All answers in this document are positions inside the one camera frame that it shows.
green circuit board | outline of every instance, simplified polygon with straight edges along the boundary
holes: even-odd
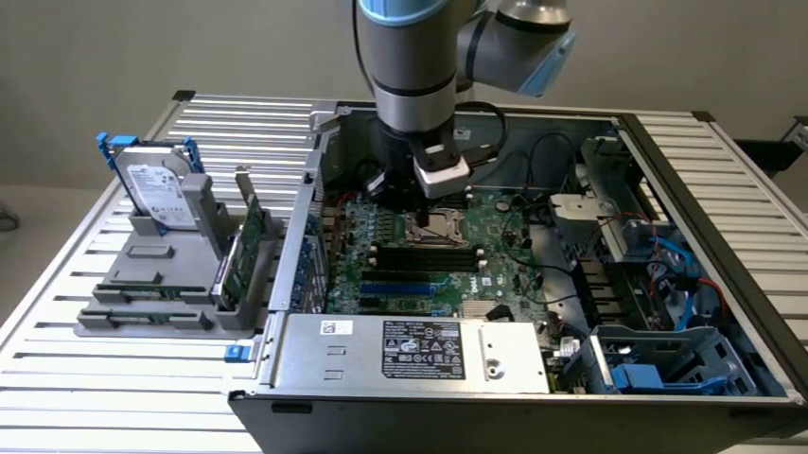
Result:
[[[250,289],[263,234],[264,213],[262,212],[258,198],[252,196],[247,206],[242,228],[232,245],[234,250],[227,257],[227,260],[222,261],[222,269],[219,271],[226,273],[222,276],[224,287],[222,297],[227,304],[234,308],[246,297]]]
[[[514,257],[534,263],[532,250],[521,247],[525,238],[522,227],[526,227],[522,217],[520,214],[510,216],[510,210],[502,211],[502,203],[510,205],[512,198],[514,196],[502,195],[495,191],[474,191],[466,207],[441,207],[431,210],[431,216],[459,218],[457,226],[462,236],[462,239],[455,239],[437,248],[475,251],[481,249],[487,263],[477,272],[430,271],[430,295],[362,293],[362,272],[374,269],[369,263],[371,245],[421,250],[435,247],[413,243],[411,235],[407,237],[413,230],[411,220],[407,221],[406,215],[382,209],[362,198],[347,201],[339,211],[343,215],[343,234],[350,239],[337,244],[333,242],[330,248],[331,285],[326,311],[342,314],[401,313],[479,317],[479,311],[485,314],[486,307],[507,305],[518,322],[534,323],[542,320],[544,293],[534,288],[537,272],[513,261],[503,250],[507,247]],[[506,231],[510,236],[516,236],[512,246],[501,239],[502,226],[509,217]],[[377,300],[373,307],[361,303],[362,298],[367,297]]]

white sticker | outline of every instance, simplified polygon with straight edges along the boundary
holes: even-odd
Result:
[[[351,336],[354,334],[353,320],[323,320],[319,323],[321,336]]]
[[[174,172],[159,166],[128,166],[127,172],[154,220],[170,229],[195,229],[194,215]]]

hard drive label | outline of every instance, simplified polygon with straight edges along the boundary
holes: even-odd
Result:
[[[465,380],[459,323],[385,321],[381,372],[387,378]]]
[[[160,166],[128,166],[127,172],[135,186],[135,197],[148,207],[154,220],[170,229],[194,229],[194,214],[174,172]]]

red wire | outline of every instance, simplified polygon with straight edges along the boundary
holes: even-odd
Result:
[[[721,301],[721,315],[724,317],[727,317],[729,315],[728,300],[724,297],[724,292],[721,291],[719,284],[716,284],[709,279],[705,279],[702,277],[698,278],[698,282],[701,284],[705,284],[706,286],[711,286],[716,290],[716,293],[719,293],[719,300]]]
[[[606,221],[601,224],[597,224],[597,226],[594,227],[594,229],[592,230],[592,233],[588,236],[588,241],[586,244],[584,245],[585,247],[585,252],[589,251],[589,244],[592,242],[592,237],[594,236],[594,233],[597,232],[598,229],[602,229],[604,227],[606,227],[609,224],[612,224],[616,220],[618,220],[620,218],[625,218],[626,216],[634,216],[637,218],[641,218],[644,220],[648,221],[648,217],[645,215],[642,215],[641,213],[630,213],[630,212],[625,212],[625,213],[618,213],[616,215],[612,215],[609,217],[606,217]]]

motherboard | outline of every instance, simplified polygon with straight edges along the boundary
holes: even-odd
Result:
[[[542,320],[542,277],[525,265],[536,263],[526,200],[459,196],[437,203],[422,227],[362,196],[326,208],[327,313],[483,319],[506,305],[516,321]]]

